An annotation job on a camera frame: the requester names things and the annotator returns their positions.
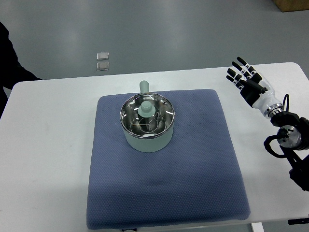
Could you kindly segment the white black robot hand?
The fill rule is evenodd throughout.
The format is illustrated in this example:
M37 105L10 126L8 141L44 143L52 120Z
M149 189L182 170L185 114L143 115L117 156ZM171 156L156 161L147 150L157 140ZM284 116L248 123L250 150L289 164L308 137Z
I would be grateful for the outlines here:
M276 98L271 84L241 57L237 57L237 61L238 63L233 61L232 65L238 71L229 68L226 78L240 90L240 95L246 103L259 110L265 118L272 118L282 112L283 103Z

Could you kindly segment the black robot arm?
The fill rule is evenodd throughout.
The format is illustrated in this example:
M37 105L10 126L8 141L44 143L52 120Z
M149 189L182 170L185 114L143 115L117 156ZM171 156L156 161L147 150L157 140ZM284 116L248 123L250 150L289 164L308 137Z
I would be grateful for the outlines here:
M279 112L270 122L278 127L277 134L264 141L266 151L279 159L287 159L292 169L290 178L303 191L309 190L309 157L300 158L296 151L309 148L309 120L291 112Z

